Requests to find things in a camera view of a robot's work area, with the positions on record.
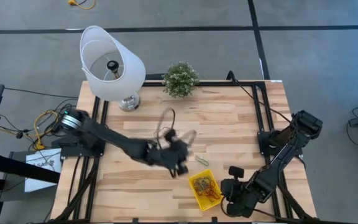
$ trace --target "wooden table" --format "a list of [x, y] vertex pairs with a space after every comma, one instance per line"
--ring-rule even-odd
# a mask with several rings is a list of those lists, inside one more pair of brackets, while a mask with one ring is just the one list
[[[281, 82], [266, 81], [271, 108], [290, 118], [290, 110]], [[256, 133], [259, 130], [253, 99], [236, 86], [198, 87], [193, 96], [174, 99], [162, 92], [163, 87], [142, 87], [139, 95], [141, 106], [133, 112], [124, 112], [116, 102], [110, 102], [106, 124], [113, 130], [134, 138], [152, 138], [162, 111], [172, 107], [177, 114], [175, 129], [179, 136], [194, 129], [198, 135], [188, 158], [190, 175], [211, 169], [217, 182], [231, 178], [227, 173], [229, 166], [245, 169], [244, 180], [265, 164], [259, 153]], [[94, 95], [88, 82], [81, 87], [78, 109], [92, 113]], [[264, 123], [267, 126], [263, 106]], [[288, 123], [272, 113], [277, 129]], [[195, 161], [195, 156], [206, 159], [209, 167]], [[51, 218], [57, 217], [67, 205], [76, 158], [66, 159], [55, 197]], [[80, 178], [81, 165], [78, 166], [73, 195]], [[285, 169], [289, 191], [310, 215], [315, 216], [308, 180], [302, 163], [292, 162]], [[86, 192], [81, 204], [80, 218], [85, 216]], [[278, 192], [282, 215], [285, 215], [282, 195]], [[273, 213], [272, 201], [257, 208]], [[217, 217], [219, 222], [272, 221], [261, 213], [254, 212], [250, 218], [230, 218], [225, 216], [220, 206], [202, 212], [186, 176], [172, 179], [168, 170], [149, 167], [132, 161], [119, 148], [106, 145], [101, 158], [92, 211], [92, 222], [210, 222]]]

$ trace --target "yellow basket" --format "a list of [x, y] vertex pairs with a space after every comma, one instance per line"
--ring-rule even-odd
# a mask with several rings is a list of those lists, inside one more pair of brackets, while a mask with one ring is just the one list
[[[205, 191], [201, 191], [200, 183], [212, 184], [211, 188], [208, 188]], [[216, 183], [214, 176], [212, 175], [211, 170], [204, 170], [199, 174], [194, 175], [189, 178], [190, 187], [196, 196], [198, 206], [200, 206], [201, 211], [205, 211], [213, 206], [221, 203], [222, 193], [219, 185]]]

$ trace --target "small plant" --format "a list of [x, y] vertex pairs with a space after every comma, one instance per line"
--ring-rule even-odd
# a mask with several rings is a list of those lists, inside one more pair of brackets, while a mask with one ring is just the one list
[[179, 62], [169, 67], [168, 73], [164, 75], [164, 92], [174, 98], [185, 97], [191, 95], [199, 82], [198, 73], [193, 67], [187, 62]]

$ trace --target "gray floor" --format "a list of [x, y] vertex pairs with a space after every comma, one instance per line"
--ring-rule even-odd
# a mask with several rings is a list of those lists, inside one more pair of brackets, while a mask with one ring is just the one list
[[[358, 25], [358, 0], [254, 0], [260, 26]], [[0, 29], [250, 26], [247, 1], [97, 0], [90, 11], [66, 1], [0, 0]], [[261, 79], [252, 31], [144, 32], [111, 34], [145, 63], [163, 73], [177, 61], [220, 79], [233, 70]], [[323, 132], [305, 149], [317, 214], [358, 223], [358, 147], [346, 136], [350, 110], [358, 106], [358, 30], [262, 31], [272, 79], [283, 80], [293, 112], [307, 110], [324, 121]], [[80, 34], [0, 34], [0, 83], [11, 88], [78, 95]], [[60, 98], [6, 90], [0, 113], [19, 128], [32, 126]], [[358, 129], [351, 130], [358, 142]], [[26, 140], [0, 133], [0, 155], [25, 151]], [[54, 191], [6, 203], [0, 223], [41, 222]]]

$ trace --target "lamp base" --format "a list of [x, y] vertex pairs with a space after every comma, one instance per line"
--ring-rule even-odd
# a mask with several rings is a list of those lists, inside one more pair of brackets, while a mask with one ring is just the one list
[[134, 93], [132, 96], [119, 101], [118, 105], [123, 111], [134, 111], [140, 105], [140, 96]]

